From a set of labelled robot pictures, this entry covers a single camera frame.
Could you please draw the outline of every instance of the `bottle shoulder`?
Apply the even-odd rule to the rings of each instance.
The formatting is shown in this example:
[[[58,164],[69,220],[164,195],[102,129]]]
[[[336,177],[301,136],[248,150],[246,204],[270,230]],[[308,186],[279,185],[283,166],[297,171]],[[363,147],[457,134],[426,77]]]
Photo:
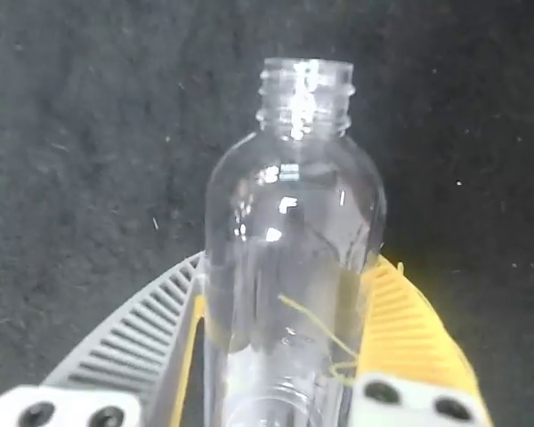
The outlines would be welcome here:
[[[326,170],[350,176],[352,180],[382,186],[376,166],[364,149],[348,135],[310,138],[305,141],[284,139],[265,132],[250,133],[229,149],[215,167],[208,189],[225,186],[262,173],[287,170]]]

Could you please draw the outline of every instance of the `yellow string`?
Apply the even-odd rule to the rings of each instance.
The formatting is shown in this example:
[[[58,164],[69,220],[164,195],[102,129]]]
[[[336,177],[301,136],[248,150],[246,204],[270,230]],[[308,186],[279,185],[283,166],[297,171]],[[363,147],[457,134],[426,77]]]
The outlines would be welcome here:
[[[322,330],[322,332],[324,332],[324,334],[326,334],[332,341],[334,341],[336,345],[338,345],[338,347],[344,350],[349,356],[352,356],[354,358],[354,360],[350,362],[333,363],[332,365],[330,365],[330,368],[328,369],[328,371],[330,371],[330,374],[332,374],[337,380],[339,380],[344,385],[352,387],[354,385],[354,378],[347,377],[346,375],[342,375],[338,372],[338,370],[357,367],[358,366],[358,352],[348,347],[312,311],[310,311],[303,305],[299,304],[298,302],[291,300],[290,298],[288,298],[287,296],[283,294],[279,294],[279,299],[282,303],[284,303],[288,307],[303,313],[307,318],[309,318],[309,320],[312,323],[317,325]]]

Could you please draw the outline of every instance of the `hole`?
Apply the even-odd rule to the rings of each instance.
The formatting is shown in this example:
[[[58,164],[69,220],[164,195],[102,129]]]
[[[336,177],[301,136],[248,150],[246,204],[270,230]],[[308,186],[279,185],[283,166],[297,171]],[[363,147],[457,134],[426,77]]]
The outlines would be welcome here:
[[[184,265],[183,267],[181,267],[180,272],[182,273],[182,275],[184,276],[186,280],[188,280],[189,282],[192,280],[192,272],[191,272],[191,269],[187,265]]]
[[[103,347],[109,347],[110,349],[114,350],[114,351],[119,351],[123,354],[126,354],[127,356],[131,356],[135,359],[139,359],[139,360],[142,360],[143,362],[147,362],[147,363],[150,363],[151,365],[154,365],[154,366],[157,366],[157,367],[161,367],[162,366],[162,363],[158,362],[157,360],[155,359],[151,359],[151,358],[148,358],[142,354],[139,354],[137,353],[136,351],[132,351],[132,350],[128,350],[127,348],[125,347],[122,347],[118,344],[115,344],[114,342],[110,342],[110,341],[107,341],[107,340],[102,340],[101,341],[101,346]]]
[[[400,394],[390,384],[380,381],[368,383],[364,388],[364,395],[387,405],[399,405],[401,403]]]
[[[154,298],[154,301],[158,302],[160,305],[162,305],[165,309],[170,311],[172,314],[174,314],[175,316],[180,316],[180,311],[176,309],[168,301],[166,301],[164,298],[162,298],[159,294],[157,294],[156,292],[153,292],[152,294],[150,294],[150,296]]]
[[[438,414],[458,421],[471,421],[473,419],[471,413],[463,404],[450,398],[438,399],[435,402],[435,410]]]
[[[157,314],[160,318],[162,318],[168,325],[170,326],[176,326],[176,322],[173,318],[168,316],[165,311],[162,311],[157,304],[154,304],[150,301],[143,301],[142,305],[146,307],[146,309],[152,311],[153,313]]]
[[[109,376],[114,376],[116,378],[122,378],[124,380],[133,382],[133,383],[144,383],[144,384],[153,384],[154,382],[151,380],[148,380],[146,378],[143,378],[138,375],[131,375],[131,374],[125,374],[123,372],[118,372],[116,370],[107,368],[107,367],[97,367],[94,364],[82,362],[79,364],[79,367],[90,372],[94,372],[97,374],[105,374]]]
[[[123,334],[121,331],[115,330],[115,331],[111,331],[111,333],[113,335],[117,336],[118,338],[121,338],[121,339],[123,339],[125,341],[130,342],[131,344],[134,344],[134,345],[137,345],[139,347],[142,347],[146,351],[150,351],[151,353],[156,354],[157,356],[164,357],[166,355],[163,351],[160,351],[159,349],[155,349],[154,347],[150,347],[149,345],[146,345],[146,344],[144,344],[142,342],[139,342],[139,341],[135,340],[134,338],[131,338],[127,334]]]
[[[172,287],[176,287],[176,284],[174,282],[171,281],[170,283]],[[172,300],[174,300],[174,302],[176,302],[178,305],[180,305],[181,307],[183,306],[184,304],[183,298],[178,296],[169,286],[162,285],[160,289],[166,292],[166,295],[172,298]]]
[[[89,427],[120,427],[125,420],[125,413],[118,407],[104,407],[89,420]]]
[[[96,378],[91,378],[86,375],[73,374],[69,376],[70,381],[78,384],[83,384],[87,386],[93,386],[96,389],[105,389],[105,390],[115,390],[115,391],[126,391],[132,394],[140,394],[141,389],[136,387],[130,387],[119,383],[113,383],[108,380],[100,380]]]
[[[140,313],[139,311],[137,310],[133,310],[133,316],[136,316],[137,318],[139,318],[140,320],[142,320],[144,323],[146,323],[147,325],[151,326],[151,327],[154,327],[155,329],[157,329],[158,331],[160,331],[162,334],[164,335],[167,335],[167,336],[172,336],[172,333],[167,330],[167,329],[164,329],[161,325],[159,325],[157,322],[155,322],[154,320],[152,320],[151,318],[148,318],[146,315]]]
[[[159,344],[161,344],[161,345],[163,345],[165,347],[167,347],[168,344],[169,344],[169,342],[166,342],[165,340],[163,340],[163,339],[159,338],[158,336],[152,334],[151,332],[149,332],[145,328],[142,328],[142,327],[136,325],[135,323],[131,322],[130,320],[124,319],[124,320],[122,320],[121,323],[123,325],[125,325],[126,327],[130,327],[135,332],[137,332],[139,334],[142,334],[142,335],[146,336],[147,338],[150,338],[152,341],[158,342]]]
[[[93,350],[89,356],[94,359],[104,360],[107,362],[110,362],[114,365],[118,365],[120,367],[128,367],[129,369],[132,369],[133,371],[143,372],[145,374],[149,375],[158,375],[158,371],[156,369],[150,369],[148,367],[140,367],[132,362],[127,362],[122,359],[116,358],[114,356],[110,356],[104,353],[101,353],[100,351]]]
[[[190,260],[190,265],[191,265],[194,269],[196,269],[196,268],[198,267],[198,264],[199,264],[199,256],[196,256],[196,257],[194,257],[194,258],[192,258],[192,259]]]
[[[52,419],[55,406],[50,402],[40,402],[26,409],[18,421],[20,427],[41,427]]]

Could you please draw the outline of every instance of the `bottle body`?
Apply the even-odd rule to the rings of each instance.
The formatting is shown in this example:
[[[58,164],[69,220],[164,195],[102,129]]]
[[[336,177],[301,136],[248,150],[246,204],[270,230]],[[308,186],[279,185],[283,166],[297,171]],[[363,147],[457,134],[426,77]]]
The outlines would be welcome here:
[[[214,170],[206,427],[322,426],[345,416],[341,375],[360,347],[360,273],[379,250],[385,205],[371,160],[335,130],[315,123],[297,138],[293,126],[264,125]]]

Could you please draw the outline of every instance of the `ribbed plastic surface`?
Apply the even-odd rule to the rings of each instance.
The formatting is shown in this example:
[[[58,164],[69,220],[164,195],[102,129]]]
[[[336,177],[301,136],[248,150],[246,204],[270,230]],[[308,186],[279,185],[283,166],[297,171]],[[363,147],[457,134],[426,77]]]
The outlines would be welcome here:
[[[357,376],[382,372],[462,391],[484,405],[465,355],[401,268],[380,257],[378,265],[362,276],[362,285],[368,310]]]
[[[128,391],[139,398],[150,420],[163,396],[166,412],[166,405],[174,403],[193,302],[199,293],[199,260],[200,254],[195,254],[146,285],[97,326],[44,385]]]

